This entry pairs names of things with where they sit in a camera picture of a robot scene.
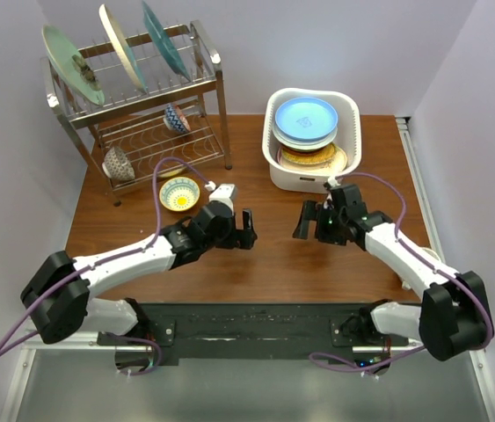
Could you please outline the green cream leaf plate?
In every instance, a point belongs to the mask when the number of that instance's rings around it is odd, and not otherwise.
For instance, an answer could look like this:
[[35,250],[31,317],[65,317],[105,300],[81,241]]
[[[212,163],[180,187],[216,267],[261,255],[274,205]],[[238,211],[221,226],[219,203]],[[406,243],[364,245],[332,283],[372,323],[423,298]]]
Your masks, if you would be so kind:
[[331,161],[323,164],[317,165],[299,165],[292,164],[289,161],[285,160],[280,153],[280,150],[277,154],[277,162],[283,168],[292,171],[306,171],[310,173],[332,173],[332,172],[340,172],[345,169],[347,163],[347,156],[344,150],[335,146],[336,153]]

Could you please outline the white scalloped plate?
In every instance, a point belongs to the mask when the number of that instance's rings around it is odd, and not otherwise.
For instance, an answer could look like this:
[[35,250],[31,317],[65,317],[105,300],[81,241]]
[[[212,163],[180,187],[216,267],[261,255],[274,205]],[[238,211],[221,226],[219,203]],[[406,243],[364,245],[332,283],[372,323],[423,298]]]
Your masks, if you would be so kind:
[[296,143],[296,144],[306,144],[306,145],[315,145],[317,143],[319,144],[326,144],[328,142],[332,142],[337,135],[338,130],[335,128],[332,130],[329,134],[327,134],[324,137],[321,138],[316,138],[316,139],[309,139],[309,140],[303,140],[303,139],[296,139],[294,137],[288,136],[285,133],[283,133],[278,127],[273,127],[273,134],[277,138],[277,140],[281,143]]
[[313,154],[317,152],[327,151],[329,149],[334,149],[334,144],[332,142],[328,142],[326,144],[317,143],[315,145],[282,143],[280,146],[283,149],[289,149],[291,151],[294,151],[295,153],[300,154]]

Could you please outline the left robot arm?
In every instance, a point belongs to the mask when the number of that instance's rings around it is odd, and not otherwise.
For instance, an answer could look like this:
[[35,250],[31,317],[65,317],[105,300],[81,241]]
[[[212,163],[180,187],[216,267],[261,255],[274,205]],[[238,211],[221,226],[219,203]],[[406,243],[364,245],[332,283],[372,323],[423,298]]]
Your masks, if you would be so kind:
[[55,344],[84,329],[111,332],[129,345],[140,344],[148,324],[129,300],[106,301],[104,292],[152,273],[196,262],[207,251],[251,249],[257,234],[252,212],[242,212],[238,228],[231,208],[217,200],[135,244],[87,257],[66,251],[49,255],[20,295],[46,344]]

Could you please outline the blue plate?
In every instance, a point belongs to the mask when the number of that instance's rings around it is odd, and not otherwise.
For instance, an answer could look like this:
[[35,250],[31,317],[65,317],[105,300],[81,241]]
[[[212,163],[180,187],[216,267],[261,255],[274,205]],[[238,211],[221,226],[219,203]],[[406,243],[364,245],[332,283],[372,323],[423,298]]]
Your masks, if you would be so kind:
[[314,141],[337,128],[338,113],[330,103],[320,98],[298,97],[279,106],[274,123],[290,138]]

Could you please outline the yellow black patterned plate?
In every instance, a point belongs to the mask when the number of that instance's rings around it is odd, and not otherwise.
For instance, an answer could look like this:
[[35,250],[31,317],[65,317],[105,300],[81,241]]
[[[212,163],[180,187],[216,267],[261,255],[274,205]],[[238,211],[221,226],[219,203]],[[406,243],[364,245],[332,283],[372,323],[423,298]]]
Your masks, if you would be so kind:
[[314,165],[325,163],[330,159],[330,153],[327,152],[317,152],[313,154],[300,154],[295,153],[289,149],[282,149],[281,156],[293,164],[300,165]]

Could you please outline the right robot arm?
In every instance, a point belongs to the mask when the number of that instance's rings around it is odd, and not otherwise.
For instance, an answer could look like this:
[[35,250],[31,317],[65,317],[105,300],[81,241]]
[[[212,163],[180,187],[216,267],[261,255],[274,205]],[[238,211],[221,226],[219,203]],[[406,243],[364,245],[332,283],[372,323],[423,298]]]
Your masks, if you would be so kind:
[[381,260],[420,299],[418,305],[381,300],[362,307],[339,329],[370,346],[388,335],[415,339],[436,359],[486,348],[494,325],[484,282],[430,256],[382,211],[370,212],[356,185],[328,189],[324,202],[306,200],[293,236],[325,244],[356,244]]

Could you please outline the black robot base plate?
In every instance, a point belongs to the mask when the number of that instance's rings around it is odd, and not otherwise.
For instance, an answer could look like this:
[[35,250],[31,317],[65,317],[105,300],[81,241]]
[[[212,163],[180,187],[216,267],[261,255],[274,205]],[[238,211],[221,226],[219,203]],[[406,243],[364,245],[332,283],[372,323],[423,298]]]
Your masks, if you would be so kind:
[[183,359],[303,360],[313,352],[371,359],[406,338],[355,328],[359,303],[144,303],[164,365]]

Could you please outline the woven bamboo tray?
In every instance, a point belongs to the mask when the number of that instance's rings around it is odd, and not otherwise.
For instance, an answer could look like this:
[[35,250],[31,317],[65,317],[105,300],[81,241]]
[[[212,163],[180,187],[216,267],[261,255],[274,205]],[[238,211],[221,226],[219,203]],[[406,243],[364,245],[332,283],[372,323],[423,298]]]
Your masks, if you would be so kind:
[[282,146],[281,156],[292,164],[317,165],[327,163],[332,160],[336,150],[332,145],[311,151],[300,151]]

